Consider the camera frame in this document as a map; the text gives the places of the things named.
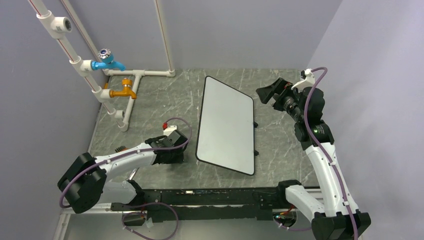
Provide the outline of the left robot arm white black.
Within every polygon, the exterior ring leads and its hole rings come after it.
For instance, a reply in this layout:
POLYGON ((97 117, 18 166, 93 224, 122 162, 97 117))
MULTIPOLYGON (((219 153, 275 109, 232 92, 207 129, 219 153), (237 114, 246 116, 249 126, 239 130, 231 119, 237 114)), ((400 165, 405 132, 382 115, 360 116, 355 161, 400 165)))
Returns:
POLYGON ((79 155, 57 183, 59 205, 81 214, 97 204, 120 203, 131 210, 145 203, 145 192, 132 179, 113 182, 113 178, 135 169, 161 164, 179 164, 190 138, 179 130, 145 140, 132 147, 121 147, 116 153, 79 155))

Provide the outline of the white whiteboard black frame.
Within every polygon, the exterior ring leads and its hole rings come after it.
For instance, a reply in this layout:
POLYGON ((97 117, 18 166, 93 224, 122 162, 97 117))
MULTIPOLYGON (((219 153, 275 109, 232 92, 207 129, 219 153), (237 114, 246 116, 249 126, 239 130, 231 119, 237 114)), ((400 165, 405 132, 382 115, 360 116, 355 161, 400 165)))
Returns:
POLYGON ((195 157, 252 176, 255 173, 254 100, 212 76, 204 79, 195 157))

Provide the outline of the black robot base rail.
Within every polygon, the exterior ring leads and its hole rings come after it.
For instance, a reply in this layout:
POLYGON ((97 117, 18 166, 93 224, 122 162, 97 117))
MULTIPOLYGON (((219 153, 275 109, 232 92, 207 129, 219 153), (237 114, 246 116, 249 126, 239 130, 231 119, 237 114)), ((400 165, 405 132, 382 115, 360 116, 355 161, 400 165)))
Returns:
POLYGON ((154 223, 174 220, 254 219, 271 221, 291 208, 277 187, 144 189, 132 203, 111 204, 114 212, 141 212, 154 223))

